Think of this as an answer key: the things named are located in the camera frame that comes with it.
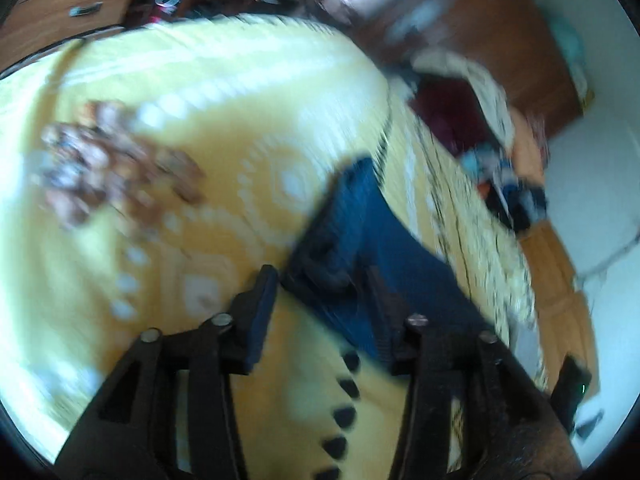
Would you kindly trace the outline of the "dark blue denim pants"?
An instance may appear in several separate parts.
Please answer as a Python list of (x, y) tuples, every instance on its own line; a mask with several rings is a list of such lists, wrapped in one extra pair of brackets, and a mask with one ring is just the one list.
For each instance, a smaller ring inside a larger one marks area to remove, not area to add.
[(444, 332), (477, 335), (494, 327), (450, 266), (390, 210), (369, 157), (337, 176), (288, 258), (281, 285), (388, 370), (406, 354), (401, 332), (410, 315)]

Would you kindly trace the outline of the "wooden headboard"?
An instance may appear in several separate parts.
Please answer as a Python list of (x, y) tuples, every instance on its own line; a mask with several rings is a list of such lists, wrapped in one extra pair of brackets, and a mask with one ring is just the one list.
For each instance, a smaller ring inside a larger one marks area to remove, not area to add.
[(526, 258), (548, 387), (558, 381), (564, 358), (580, 359), (592, 378), (585, 398), (600, 392), (596, 335), (585, 295), (574, 287), (575, 268), (551, 222), (536, 223), (518, 237)]

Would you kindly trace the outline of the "pile of clothes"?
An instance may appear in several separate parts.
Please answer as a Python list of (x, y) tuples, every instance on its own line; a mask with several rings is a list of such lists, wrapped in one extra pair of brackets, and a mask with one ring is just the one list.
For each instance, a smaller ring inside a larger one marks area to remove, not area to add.
[(390, 70), (408, 86), (408, 104), (462, 166), (489, 211), (516, 234), (547, 218), (544, 120), (509, 104), (480, 63), (426, 49)]

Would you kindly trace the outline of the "yellow patterned bed cover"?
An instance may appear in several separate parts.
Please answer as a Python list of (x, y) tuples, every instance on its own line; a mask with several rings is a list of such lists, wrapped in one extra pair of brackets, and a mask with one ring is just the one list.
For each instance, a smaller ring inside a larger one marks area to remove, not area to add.
[[(204, 198), (189, 205), (162, 185), (143, 234), (108, 205), (62, 228), (43, 196), (44, 129), (113, 100), (136, 138), (195, 160)], [(75, 41), (3, 79), (1, 403), (28, 447), (55, 460), (142, 330), (199, 326), (263, 264), (285, 263), (332, 178), (362, 156), (394, 214), (543, 386), (521, 248), (408, 101), (337, 30), (275, 16)]]

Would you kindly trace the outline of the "wooden wardrobe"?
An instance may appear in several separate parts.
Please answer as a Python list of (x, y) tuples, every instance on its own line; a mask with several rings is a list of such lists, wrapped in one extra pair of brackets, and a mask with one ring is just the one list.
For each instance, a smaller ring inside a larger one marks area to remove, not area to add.
[(382, 65), (422, 49), (480, 63), (547, 136), (582, 117), (560, 48), (534, 0), (310, 0)]

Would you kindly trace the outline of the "wooden drawer cabinet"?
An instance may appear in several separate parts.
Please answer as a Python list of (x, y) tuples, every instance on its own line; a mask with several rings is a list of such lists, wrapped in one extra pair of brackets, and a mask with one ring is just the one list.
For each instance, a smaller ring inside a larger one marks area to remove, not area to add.
[(17, 0), (1, 25), (1, 68), (55, 44), (122, 24), (131, 0)]

